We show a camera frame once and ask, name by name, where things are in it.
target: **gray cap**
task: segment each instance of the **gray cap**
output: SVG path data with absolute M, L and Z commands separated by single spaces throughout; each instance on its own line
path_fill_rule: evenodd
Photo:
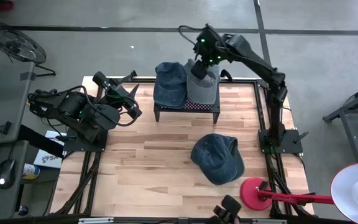
M 195 61 L 189 59 L 185 65 L 187 74 L 187 98 L 193 103 L 213 105 L 216 100 L 216 90 L 220 82 L 219 66 L 214 65 L 209 67 L 207 75 L 200 80 L 195 77 L 191 68 L 193 68 Z

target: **can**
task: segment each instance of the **can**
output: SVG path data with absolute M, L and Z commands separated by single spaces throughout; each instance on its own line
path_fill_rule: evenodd
M 40 175 L 40 169 L 32 164 L 24 164 L 23 167 L 23 179 L 34 180 Z

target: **gray floor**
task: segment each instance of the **gray floor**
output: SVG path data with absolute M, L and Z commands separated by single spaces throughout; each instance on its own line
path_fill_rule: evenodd
M 266 29 L 358 30 L 358 0 L 259 0 Z M 0 13 L 12 25 L 157 27 L 182 24 L 215 28 L 257 29 L 253 0 L 17 0 L 16 8 Z M 169 32 L 25 32 L 47 52 L 45 66 L 56 77 L 38 78 L 32 90 L 63 90 L 98 70 L 106 75 L 154 76 L 163 61 L 185 62 L 191 45 Z M 261 56 L 259 34 L 244 34 Z M 358 90 L 358 35 L 267 35 L 272 65 L 287 74 L 289 100 L 297 128 L 309 131 L 302 141 L 312 192 L 329 194 L 331 180 L 355 162 L 342 124 L 321 119 Z M 0 53 L 0 63 L 10 63 Z M 234 77 L 256 77 L 243 65 L 223 63 Z M 40 133 L 47 127 L 26 112 L 24 123 Z M 53 183 L 34 190 L 31 215 L 40 215 Z M 344 217 L 334 206 L 314 205 L 317 215 Z

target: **wooden platform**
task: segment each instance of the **wooden platform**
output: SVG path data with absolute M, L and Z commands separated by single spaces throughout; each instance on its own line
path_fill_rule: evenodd
M 85 77 L 83 85 L 89 94 L 96 95 L 97 86 L 92 77 Z M 133 86 L 124 85 L 128 91 Z M 153 87 L 153 83 L 141 83 L 137 91 L 136 100 L 143 115 L 133 125 L 109 132 L 99 167 L 93 216 L 210 217 L 226 194 L 241 201 L 239 187 L 248 177 L 267 179 L 265 158 L 259 152 L 257 131 L 260 127 L 252 85 L 220 86 L 221 114 L 216 125 L 211 114 L 163 112 L 160 122 L 156 123 Z M 131 120 L 125 116 L 121 123 Z M 287 128 L 293 127 L 290 111 L 284 110 L 283 122 Z M 193 146 L 209 133 L 238 138 L 246 166 L 240 179 L 215 186 L 192 163 Z M 77 187 L 83 155 L 76 152 L 64 160 L 51 212 L 61 208 Z M 283 164 L 289 189 L 294 194 L 307 193 L 305 172 L 299 159 L 285 154 Z M 313 213 L 310 204 L 306 209 Z M 243 206 L 239 216 L 263 218 L 269 216 L 269 210 L 256 212 Z

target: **computer mouse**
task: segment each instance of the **computer mouse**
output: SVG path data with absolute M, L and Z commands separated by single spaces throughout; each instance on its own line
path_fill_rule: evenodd
M 15 182 L 15 160 L 7 159 L 0 164 L 0 189 L 9 189 Z

